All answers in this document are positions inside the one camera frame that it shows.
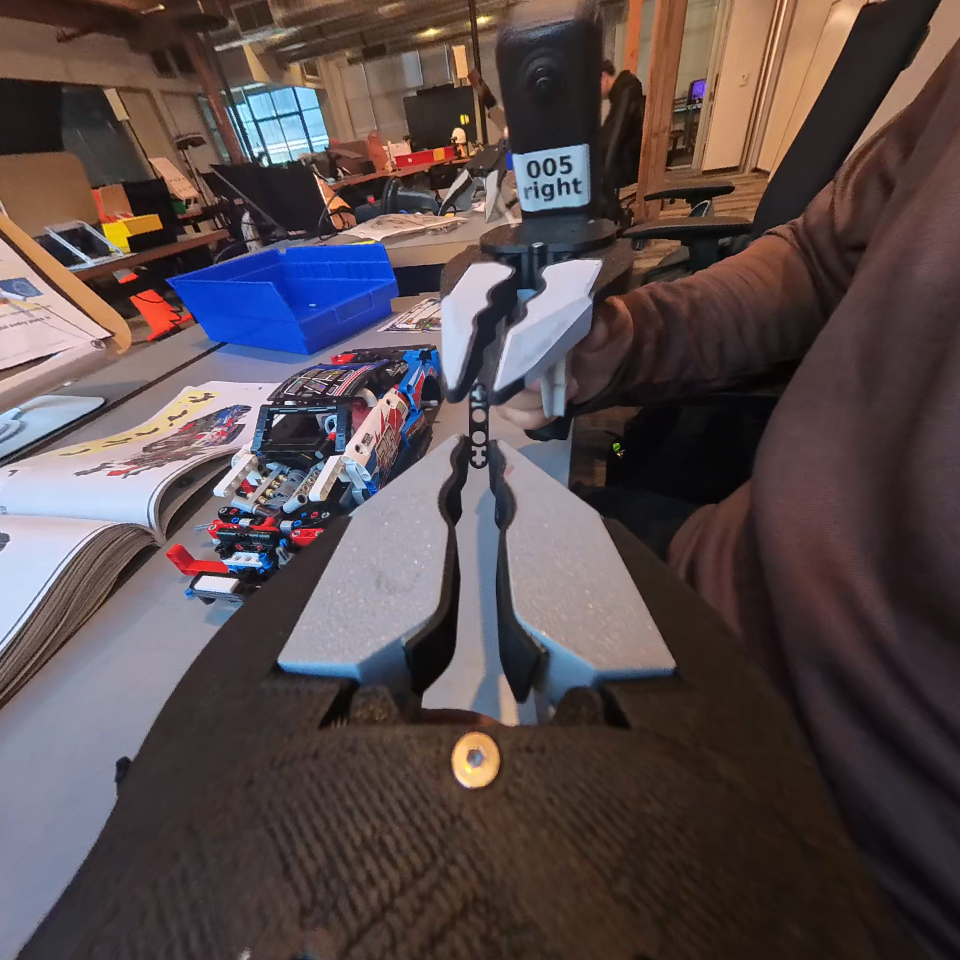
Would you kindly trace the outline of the open instruction booklet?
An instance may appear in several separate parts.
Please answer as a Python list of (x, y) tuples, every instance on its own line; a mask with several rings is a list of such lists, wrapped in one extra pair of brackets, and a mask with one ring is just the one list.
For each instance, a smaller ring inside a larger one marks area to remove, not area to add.
[(2, 469), (1, 705), (108, 599), (128, 565), (254, 436), (276, 383), (211, 381), (147, 421)]

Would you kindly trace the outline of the blue plastic bin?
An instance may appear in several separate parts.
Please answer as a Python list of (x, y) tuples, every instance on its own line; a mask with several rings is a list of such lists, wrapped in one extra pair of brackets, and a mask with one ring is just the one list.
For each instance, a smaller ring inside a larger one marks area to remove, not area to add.
[(318, 354), (386, 319), (399, 285), (381, 244), (272, 247), (171, 277), (214, 342)]

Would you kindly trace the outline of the black monitor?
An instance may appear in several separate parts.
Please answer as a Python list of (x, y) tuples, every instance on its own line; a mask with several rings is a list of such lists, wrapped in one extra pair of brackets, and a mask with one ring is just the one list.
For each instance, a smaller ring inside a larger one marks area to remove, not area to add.
[(403, 98), (413, 153), (450, 144), (452, 132), (462, 129), (467, 143), (480, 141), (474, 89), (453, 84), (416, 90)]

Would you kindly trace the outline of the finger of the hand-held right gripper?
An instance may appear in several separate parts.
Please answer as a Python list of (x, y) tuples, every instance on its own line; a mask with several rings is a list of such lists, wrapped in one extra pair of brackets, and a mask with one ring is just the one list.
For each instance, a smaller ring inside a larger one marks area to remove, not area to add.
[(441, 295), (439, 357), (448, 402), (463, 402), (481, 378), (486, 353), (516, 305), (518, 289), (516, 267), (479, 261)]
[(503, 338), (490, 388), (493, 400), (509, 400), (542, 381), (587, 336), (602, 267), (600, 258), (578, 258), (542, 270), (542, 288), (525, 301)]

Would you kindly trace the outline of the white stand base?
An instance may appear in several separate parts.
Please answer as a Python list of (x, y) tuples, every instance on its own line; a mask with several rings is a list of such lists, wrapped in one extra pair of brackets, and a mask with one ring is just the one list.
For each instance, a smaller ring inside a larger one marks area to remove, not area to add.
[(43, 394), (7, 409), (1, 413), (1, 459), (17, 455), (104, 403), (98, 395)]

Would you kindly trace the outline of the person's right forearm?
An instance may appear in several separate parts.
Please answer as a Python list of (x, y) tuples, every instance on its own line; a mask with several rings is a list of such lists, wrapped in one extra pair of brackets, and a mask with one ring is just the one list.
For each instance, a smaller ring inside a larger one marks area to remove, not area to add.
[(849, 290), (869, 232), (802, 217), (689, 278), (627, 294), (630, 348), (611, 403), (678, 399), (801, 359)]

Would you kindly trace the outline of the grey desk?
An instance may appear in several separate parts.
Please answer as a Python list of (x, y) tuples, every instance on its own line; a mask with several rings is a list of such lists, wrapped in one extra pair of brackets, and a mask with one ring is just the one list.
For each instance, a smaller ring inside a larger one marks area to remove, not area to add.
[[(190, 327), (138, 348), (66, 392), (103, 394), (105, 412), (47, 450), (147, 422), (188, 386), (281, 382), (329, 357), (221, 345)], [(426, 708), (463, 709), (509, 725), (536, 718), (503, 678), (496, 639), (495, 499), (486, 471), (462, 491), (462, 571), (452, 665)], [(115, 591), (1, 713), (1, 956), (15, 958), (86, 858), (114, 807), (114, 764), (133, 758), (189, 666), (234, 609), (186, 599), (186, 580), (149, 549)]]

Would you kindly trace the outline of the brick model race car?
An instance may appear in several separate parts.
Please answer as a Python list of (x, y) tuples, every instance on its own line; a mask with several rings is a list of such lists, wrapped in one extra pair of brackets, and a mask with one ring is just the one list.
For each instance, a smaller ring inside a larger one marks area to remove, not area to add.
[(429, 343), (347, 351), (280, 384), (214, 488), (217, 557), (179, 544), (166, 554), (189, 579), (185, 596), (242, 604), (426, 454), (442, 402)]

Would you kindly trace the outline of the person's right hand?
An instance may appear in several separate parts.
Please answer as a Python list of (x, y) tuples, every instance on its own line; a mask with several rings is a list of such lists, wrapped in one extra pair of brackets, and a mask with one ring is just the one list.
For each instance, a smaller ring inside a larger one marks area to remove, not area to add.
[[(623, 296), (613, 295), (594, 306), (588, 334), (568, 355), (566, 414), (591, 402), (609, 387), (626, 358), (633, 337), (633, 319)], [(545, 413), (542, 386), (538, 380), (496, 407), (496, 412), (522, 430), (540, 429), (554, 420)]]

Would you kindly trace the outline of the black angled brick beam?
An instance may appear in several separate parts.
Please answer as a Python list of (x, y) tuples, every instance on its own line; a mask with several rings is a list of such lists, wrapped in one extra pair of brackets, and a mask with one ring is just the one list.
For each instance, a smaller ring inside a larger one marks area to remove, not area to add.
[(489, 468), (490, 401), (487, 387), (476, 379), (466, 394), (468, 462), (479, 471)]

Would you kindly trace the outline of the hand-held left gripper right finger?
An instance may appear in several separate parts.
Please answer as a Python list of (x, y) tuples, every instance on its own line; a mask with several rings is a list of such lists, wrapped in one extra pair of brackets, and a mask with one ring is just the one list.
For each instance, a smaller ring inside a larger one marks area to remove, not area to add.
[(671, 676), (676, 660), (603, 517), (500, 440), (490, 489), (499, 658), (515, 700)]

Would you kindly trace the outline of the wooden document stand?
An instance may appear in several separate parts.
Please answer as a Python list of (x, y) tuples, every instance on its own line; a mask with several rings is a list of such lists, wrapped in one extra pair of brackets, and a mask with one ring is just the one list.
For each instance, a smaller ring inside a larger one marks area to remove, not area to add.
[(99, 328), (98, 338), (89, 345), (75, 346), (22, 366), (1, 369), (2, 408), (6, 408), (101, 369), (126, 352), (133, 336), (126, 319), (114, 307), (93, 293), (4, 214), (1, 216), (1, 244), (2, 241), (15, 248), (28, 266), (75, 306), (91, 326)]

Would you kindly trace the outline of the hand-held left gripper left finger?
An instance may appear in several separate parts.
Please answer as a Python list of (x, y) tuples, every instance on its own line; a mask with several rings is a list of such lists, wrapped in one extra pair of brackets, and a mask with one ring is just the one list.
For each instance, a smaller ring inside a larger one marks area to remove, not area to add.
[(461, 436), (354, 510), (277, 666), (423, 694), (456, 646)]

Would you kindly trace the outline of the yellow box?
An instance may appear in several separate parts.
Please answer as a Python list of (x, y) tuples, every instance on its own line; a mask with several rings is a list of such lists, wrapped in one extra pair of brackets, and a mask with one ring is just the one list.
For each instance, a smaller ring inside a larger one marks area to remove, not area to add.
[(133, 238), (147, 234), (163, 236), (163, 222), (156, 213), (102, 222), (101, 228), (105, 239), (125, 255), (133, 252), (131, 246)]

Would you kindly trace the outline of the black chair backrest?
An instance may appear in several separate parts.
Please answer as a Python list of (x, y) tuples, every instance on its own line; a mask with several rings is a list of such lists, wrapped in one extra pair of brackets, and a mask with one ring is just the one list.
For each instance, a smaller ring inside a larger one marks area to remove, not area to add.
[(939, 1), (865, 4), (755, 211), (750, 241), (799, 217), (834, 178), (913, 62)]

